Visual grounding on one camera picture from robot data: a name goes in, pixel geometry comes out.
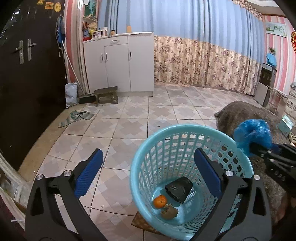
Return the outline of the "blue plastic bag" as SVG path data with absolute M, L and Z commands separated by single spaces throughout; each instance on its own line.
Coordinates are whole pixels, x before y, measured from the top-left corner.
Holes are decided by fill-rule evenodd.
M 248 157 L 255 156 L 249 150 L 251 143 L 257 143 L 270 148 L 272 136 L 269 125 L 264 120 L 250 119 L 245 120 L 238 125 L 233 134 L 236 145 Z

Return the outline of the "black cylindrical cup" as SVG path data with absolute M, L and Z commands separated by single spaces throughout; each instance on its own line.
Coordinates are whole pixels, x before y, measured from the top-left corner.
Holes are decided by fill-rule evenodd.
M 192 187 L 192 181 L 183 176 L 165 185 L 165 191 L 174 201 L 184 203 Z

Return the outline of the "peeled orange peel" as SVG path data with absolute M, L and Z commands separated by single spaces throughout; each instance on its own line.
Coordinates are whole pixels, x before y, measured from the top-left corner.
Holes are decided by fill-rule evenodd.
M 167 198 L 164 195 L 159 195 L 153 199 L 152 204 L 155 209 L 162 209 L 167 207 Z

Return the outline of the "patterned fabric covered cabinet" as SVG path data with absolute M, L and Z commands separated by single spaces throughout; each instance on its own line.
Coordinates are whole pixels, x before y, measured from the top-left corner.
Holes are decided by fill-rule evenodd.
M 296 121 L 296 83 L 290 85 L 290 91 L 287 98 L 287 104 L 285 106 L 284 114 L 289 117 L 295 126 Z

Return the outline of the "grey water dispenser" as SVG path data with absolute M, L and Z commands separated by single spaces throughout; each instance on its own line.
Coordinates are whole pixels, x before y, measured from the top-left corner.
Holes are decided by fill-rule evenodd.
M 255 101 L 263 107 L 266 107 L 269 102 L 270 93 L 271 89 L 274 87 L 275 78 L 276 69 L 269 64 L 263 63 L 254 96 Z

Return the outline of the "teal plastic laundry basket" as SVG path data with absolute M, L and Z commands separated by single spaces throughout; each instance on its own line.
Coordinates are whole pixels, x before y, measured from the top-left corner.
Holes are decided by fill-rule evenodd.
M 235 141 L 216 129 L 181 124 L 150 135 L 133 158 L 130 190 L 144 220 L 175 240 L 190 240 L 218 200 L 195 163 L 196 149 L 238 177 L 254 174 Z

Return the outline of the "blue covered plant pot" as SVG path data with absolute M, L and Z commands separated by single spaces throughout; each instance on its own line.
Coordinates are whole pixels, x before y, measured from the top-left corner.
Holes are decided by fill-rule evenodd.
M 266 63 L 268 65 L 273 66 L 274 68 L 277 67 L 277 61 L 276 61 L 276 51 L 274 48 L 269 47 L 269 52 L 266 54 Z

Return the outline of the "green floor rag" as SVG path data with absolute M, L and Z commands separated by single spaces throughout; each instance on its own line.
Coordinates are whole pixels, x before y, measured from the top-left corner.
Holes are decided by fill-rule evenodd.
M 91 113 L 87 110 L 84 110 L 84 109 L 75 110 L 69 114 L 69 116 L 66 118 L 66 120 L 64 120 L 58 124 L 58 128 L 66 127 L 76 121 L 79 121 L 79 120 L 92 121 L 94 116 L 95 115 L 93 113 Z

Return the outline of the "white plastic bag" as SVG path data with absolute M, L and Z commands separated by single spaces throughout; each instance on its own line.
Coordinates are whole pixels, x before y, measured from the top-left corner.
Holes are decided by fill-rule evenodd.
M 66 108 L 72 107 L 78 103 L 77 83 L 67 83 L 65 85 Z

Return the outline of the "small wooden stool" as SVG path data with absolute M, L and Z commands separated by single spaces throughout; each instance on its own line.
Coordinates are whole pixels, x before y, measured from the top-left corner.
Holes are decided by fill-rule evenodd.
M 104 103 L 118 104 L 117 89 L 117 86 L 113 86 L 95 90 L 93 95 L 96 96 L 96 106 Z

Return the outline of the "dark wooden door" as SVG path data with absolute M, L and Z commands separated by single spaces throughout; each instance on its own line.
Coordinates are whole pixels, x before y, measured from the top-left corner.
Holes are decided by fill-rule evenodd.
M 65 109 L 66 70 L 56 39 L 64 1 L 22 1 L 1 30 L 1 154 L 18 170 Z

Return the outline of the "white floor cabinet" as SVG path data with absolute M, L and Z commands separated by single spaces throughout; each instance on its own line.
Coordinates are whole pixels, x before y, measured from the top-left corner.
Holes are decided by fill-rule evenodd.
M 154 34 L 116 34 L 83 43 L 86 78 L 91 93 L 117 87 L 122 96 L 152 96 Z

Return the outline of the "items on cabinet top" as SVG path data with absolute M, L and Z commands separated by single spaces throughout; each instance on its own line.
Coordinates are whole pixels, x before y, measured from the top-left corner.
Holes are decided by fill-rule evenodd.
M 111 38 L 112 42 L 117 42 L 115 37 L 126 37 L 132 35 L 132 32 L 117 34 L 115 30 L 111 30 L 110 33 L 107 27 L 98 28 L 97 21 L 90 18 L 82 19 L 82 42 L 88 42 L 91 40 Z

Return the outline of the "red heart wall decoration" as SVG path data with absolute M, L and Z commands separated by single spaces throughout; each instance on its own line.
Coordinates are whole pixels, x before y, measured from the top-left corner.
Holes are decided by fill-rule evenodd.
M 294 52 L 296 53 L 296 31 L 293 31 L 291 33 L 290 40 L 291 40 L 292 48 L 293 48 Z

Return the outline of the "landscape wall picture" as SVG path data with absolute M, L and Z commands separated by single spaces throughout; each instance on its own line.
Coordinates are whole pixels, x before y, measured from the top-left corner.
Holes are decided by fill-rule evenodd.
M 282 23 L 265 22 L 265 32 L 287 38 L 287 29 L 285 24 Z

